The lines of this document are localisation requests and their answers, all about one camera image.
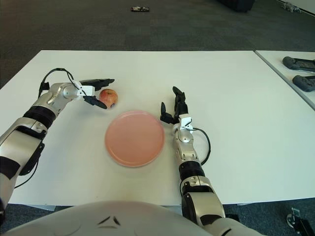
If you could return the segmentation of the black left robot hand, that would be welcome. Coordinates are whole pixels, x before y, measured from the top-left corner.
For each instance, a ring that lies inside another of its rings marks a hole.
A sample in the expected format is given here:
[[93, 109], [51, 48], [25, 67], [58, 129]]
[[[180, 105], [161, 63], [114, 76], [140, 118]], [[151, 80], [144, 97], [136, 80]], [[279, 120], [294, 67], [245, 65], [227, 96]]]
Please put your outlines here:
[[[93, 80], [81, 80], [80, 83], [83, 86], [91, 86], [94, 88], [95, 91], [99, 91], [104, 87], [109, 86], [111, 83], [113, 83], [115, 80], [114, 79], [93, 79]], [[107, 109], [107, 106], [98, 100], [95, 95], [93, 96], [83, 96], [83, 99], [85, 102], [89, 103], [90, 105], [98, 106], [103, 109]]]

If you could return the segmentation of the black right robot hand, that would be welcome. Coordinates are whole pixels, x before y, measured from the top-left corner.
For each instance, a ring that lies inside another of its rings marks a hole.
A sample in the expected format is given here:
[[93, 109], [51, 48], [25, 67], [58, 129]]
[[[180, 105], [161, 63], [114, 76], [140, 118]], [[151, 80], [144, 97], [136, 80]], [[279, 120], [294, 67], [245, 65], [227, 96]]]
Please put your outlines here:
[[177, 87], [172, 88], [175, 94], [174, 116], [166, 112], [165, 104], [161, 103], [160, 120], [168, 124], [177, 124], [180, 122], [180, 115], [188, 114], [188, 106], [186, 104], [185, 93]]

